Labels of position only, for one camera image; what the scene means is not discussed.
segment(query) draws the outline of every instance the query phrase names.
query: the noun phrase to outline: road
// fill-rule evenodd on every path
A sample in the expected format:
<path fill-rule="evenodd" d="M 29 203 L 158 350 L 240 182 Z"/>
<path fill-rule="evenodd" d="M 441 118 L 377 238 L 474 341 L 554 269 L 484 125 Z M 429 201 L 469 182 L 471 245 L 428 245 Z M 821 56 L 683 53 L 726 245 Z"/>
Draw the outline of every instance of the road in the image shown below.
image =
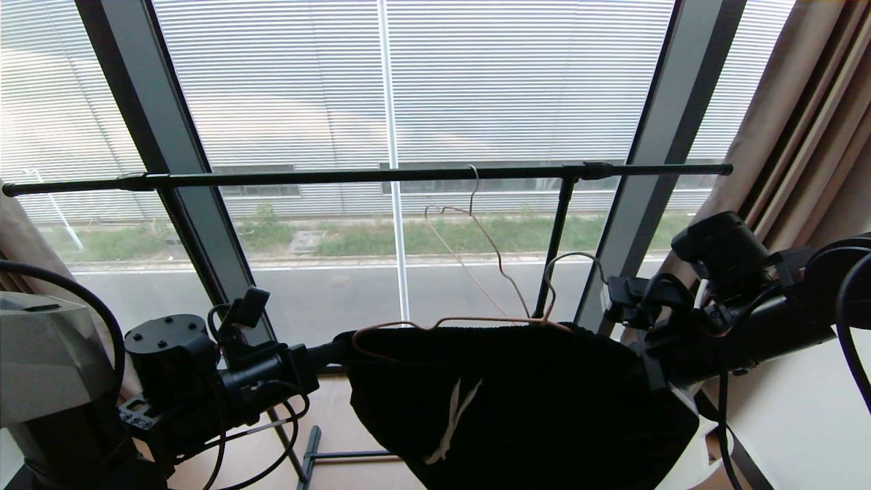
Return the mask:
<path fill-rule="evenodd" d="M 661 259 L 642 265 L 650 276 Z M 551 316 L 571 320 L 590 272 L 589 262 L 560 262 L 554 275 L 558 299 Z M 506 266 L 535 308 L 543 264 L 520 262 Z M 510 284 L 493 264 L 471 264 L 469 270 L 511 315 L 523 309 Z M 399 293 L 393 266 L 255 269 L 257 285 L 272 294 L 267 313 L 280 341 L 316 345 L 345 330 L 399 320 Z M 131 271 L 77 273 L 118 317 L 124 331 L 155 317 L 176 313 L 204 316 L 211 304 L 193 271 Z M 411 317 L 429 327 L 442 316 L 501 316 L 500 311 L 457 264 L 408 267 Z M 493 325 L 493 323 L 469 323 Z"/>

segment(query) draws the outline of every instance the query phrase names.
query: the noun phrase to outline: beige curtain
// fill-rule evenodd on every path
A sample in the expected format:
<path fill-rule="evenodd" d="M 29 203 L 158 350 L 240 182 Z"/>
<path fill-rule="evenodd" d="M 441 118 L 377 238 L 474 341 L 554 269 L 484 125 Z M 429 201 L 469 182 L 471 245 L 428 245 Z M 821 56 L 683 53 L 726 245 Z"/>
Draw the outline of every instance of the beige curtain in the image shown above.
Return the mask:
<path fill-rule="evenodd" d="M 61 262 L 60 257 L 57 256 L 51 245 L 39 233 L 37 227 L 30 221 L 30 218 L 27 217 L 21 204 L 3 193 L 0 193 L 0 257 L 35 265 L 70 279 L 72 278 L 70 270 Z M 66 289 L 38 279 L 19 275 L 0 273 L 0 289 L 4 291 L 49 295 L 73 303 L 82 303 L 82 300 Z M 97 326 L 103 347 L 109 359 L 114 363 L 111 338 L 105 323 L 93 311 L 91 312 L 91 317 Z M 130 359 L 128 358 L 127 361 L 127 366 L 130 366 Z M 128 367 L 122 387 L 122 395 L 128 397 L 140 390 L 141 387 L 133 369 Z"/>
<path fill-rule="evenodd" d="M 871 187 L 851 185 L 868 182 L 869 42 L 871 3 L 796 3 L 726 156 L 735 172 L 718 178 L 696 221 L 736 211 L 772 251 L 860 231 L 830 223 L 851 212 L 837 206 L 847 189 L 871 196 Z M 867 216 L 864 202 L 852 212 Z M 673 254 L 663 270 L 695 280 Z"/>

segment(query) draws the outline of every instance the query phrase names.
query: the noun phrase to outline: clothing rack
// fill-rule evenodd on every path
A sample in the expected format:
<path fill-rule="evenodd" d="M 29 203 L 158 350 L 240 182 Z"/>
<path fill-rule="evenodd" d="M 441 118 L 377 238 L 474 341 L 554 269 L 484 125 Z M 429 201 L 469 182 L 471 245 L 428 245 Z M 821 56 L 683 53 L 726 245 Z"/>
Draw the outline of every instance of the clothing rack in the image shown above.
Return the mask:
<path fill-rule="evenodd" d="M 389 170 L 332 170 L 313 172 L 284 172 L 268 174 L 135 174 L 122 175 L 116 179 L 103 180 L 67 180 L 56 182 L 38 182 L 31 184 L 7 183 L 3 185 L 3 193 L 9 197 L 28 194 L 50 194 L 57 192 L 83 192 L 95 190 L 127 190 L 147 192 L 168 190 L 178 187 L 219 187 L 219 186 L 258 186 L 276 184 L 336 184 L 351 182 L 387 182 L 414 180 L 474 180 L 474 179 L 543 179 L 558 178 L 562 180 L 554 216 L 553 229 L 550 233 L 545 264 L 556 258 L 559 243 L 563 236 L 565 219 L 569 211 L 572 190 L 578 180 L 599 180 L 613 176 L 629 175 L 683 175 L 683 174 L 718 174 L 732 173 L 732 165 L 611 165 L 603 162 L 555 161 L 552 165 L 540 167 L 492 167 L 474 169 L 469 167 L 437 168 L 437 169 L 389 169 Z M 545 268 L 542 273 L 541 286 L 538 292 L 534 317 L 544 314 L 547 300 L 547 281 L 550 280 L 552 269 Z M 314 465 L 325 459 L 359 459 L 394 456 L 386 451 L 363 451 L 350 453 L 318 453 L 321 442 L 321 429 L 315 425 L 308 436 L 308 443 L 303 461 L 300 462 L 296 452 L 291 451 L 288 458 L 294 466 L 298 477 L 297 490 L 308 490 L 311 484 Z"/>

